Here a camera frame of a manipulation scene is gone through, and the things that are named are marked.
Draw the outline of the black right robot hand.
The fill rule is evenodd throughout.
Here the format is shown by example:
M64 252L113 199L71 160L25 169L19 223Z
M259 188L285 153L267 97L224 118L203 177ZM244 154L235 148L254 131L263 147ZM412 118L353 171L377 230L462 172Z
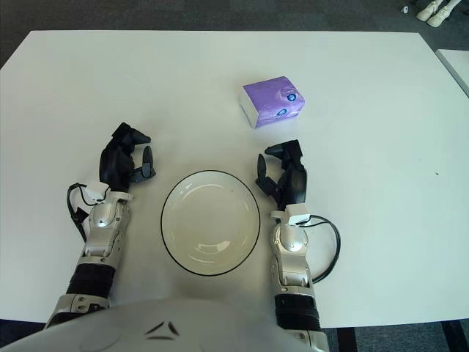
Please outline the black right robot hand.
M281 174L278 181L267 176L267 166L263 154L257 159L257 179L255 183L277 204L278 210L285 210L288 205L306 201L307 171L301 163L303 156L297 139L275 144L265 149L265 154L281 162Z

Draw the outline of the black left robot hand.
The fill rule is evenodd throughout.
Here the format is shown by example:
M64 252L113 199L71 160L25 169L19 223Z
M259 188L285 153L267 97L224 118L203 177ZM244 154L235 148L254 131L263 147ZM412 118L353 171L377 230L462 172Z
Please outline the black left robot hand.
M151 138L122 122L111 135L100 156L99 179L112 191L127 192L131 183L140 183L156 175ZM135 168L132 153L136 145L145 144L142 165Z

